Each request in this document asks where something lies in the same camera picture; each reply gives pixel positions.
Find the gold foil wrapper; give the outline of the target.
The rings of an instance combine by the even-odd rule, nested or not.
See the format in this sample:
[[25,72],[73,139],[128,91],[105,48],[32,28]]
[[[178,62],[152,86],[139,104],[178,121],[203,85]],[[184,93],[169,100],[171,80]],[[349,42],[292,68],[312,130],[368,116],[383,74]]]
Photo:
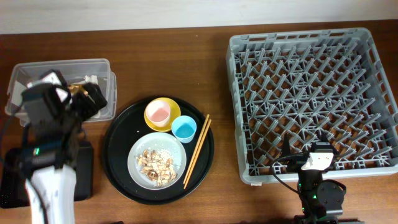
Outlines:
[[69,85],[68,89],[72,95],[76,95],[77,93],[82,93],[84,95],[88,95],[88,92],[84,89],[82,84]]

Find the pink cup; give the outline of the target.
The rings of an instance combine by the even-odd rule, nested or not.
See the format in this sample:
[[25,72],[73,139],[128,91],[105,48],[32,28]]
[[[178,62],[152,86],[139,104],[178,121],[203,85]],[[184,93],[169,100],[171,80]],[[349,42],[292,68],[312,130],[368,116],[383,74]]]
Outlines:
[[164,100],[154,100],[147,105],[145,115],[155,126],[164,127],[170,120],[171,108]]

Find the light blue cup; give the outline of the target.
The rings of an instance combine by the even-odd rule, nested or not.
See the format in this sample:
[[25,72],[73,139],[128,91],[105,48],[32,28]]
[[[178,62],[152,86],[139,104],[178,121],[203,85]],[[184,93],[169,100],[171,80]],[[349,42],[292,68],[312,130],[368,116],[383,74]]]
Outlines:
[[179,116],[172,122],[172,134],[184,144],[193,140],[197,130],[195,120],[190,116]]

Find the white napkin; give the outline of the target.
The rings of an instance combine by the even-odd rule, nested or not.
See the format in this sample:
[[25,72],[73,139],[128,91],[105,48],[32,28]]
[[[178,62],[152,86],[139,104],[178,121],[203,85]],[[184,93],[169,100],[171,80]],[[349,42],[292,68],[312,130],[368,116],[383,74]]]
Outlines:
[[[91,75],[91,76],[85,75],[85,79],[83,81],[75,83],[75,85],[83,85],[86,83],[98,84],[98,77],[96,75]],[[98,119],[100,115],[101,112],[99,111],[92,117],[92,119]]]

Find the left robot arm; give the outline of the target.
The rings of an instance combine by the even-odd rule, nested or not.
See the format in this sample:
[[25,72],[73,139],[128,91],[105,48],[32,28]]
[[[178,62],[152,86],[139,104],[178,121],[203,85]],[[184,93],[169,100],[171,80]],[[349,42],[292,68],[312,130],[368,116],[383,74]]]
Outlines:
[[34,142],[22,141],[17,164],[3,166],[24,181],[32,223],[74,223],[75,167],[80,149],[82,124],[98,114],[108,102],[98,84],[68,85],[59,70],[50,69],[28,84],[20,110],[29,117],[27,130]]

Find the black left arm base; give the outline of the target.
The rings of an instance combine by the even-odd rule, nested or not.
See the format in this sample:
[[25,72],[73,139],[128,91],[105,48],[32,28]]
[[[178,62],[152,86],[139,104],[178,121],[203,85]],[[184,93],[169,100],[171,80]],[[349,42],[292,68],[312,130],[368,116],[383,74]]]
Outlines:
[[[90,198],[93,189],[93,146],[89,141],[80,142],[75,171],[77,202]],[[29,198],[20,177],[7,168],[2,170],[1,177],[1,208],[28,207]]]

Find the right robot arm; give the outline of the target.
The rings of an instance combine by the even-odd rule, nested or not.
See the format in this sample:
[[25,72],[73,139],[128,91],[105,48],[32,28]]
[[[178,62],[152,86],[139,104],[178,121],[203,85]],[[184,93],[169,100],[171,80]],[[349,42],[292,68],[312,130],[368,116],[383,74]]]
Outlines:
[[[291,153],[289,136],[284,135],[282,153],[272,162],[270,170],[279,183],[299,196],[303,214],[294,216],[294,224],[361,223],[360,220],[338,219],[343,214],[347,188],[341,182],[323,178],[339,155],[325,133],[321,133],[320,140],[313,142],[308,151],[298,154]],[[296,189],[287,185],[274,171],[274,165],[284,161],[288,171],[298,174]]]

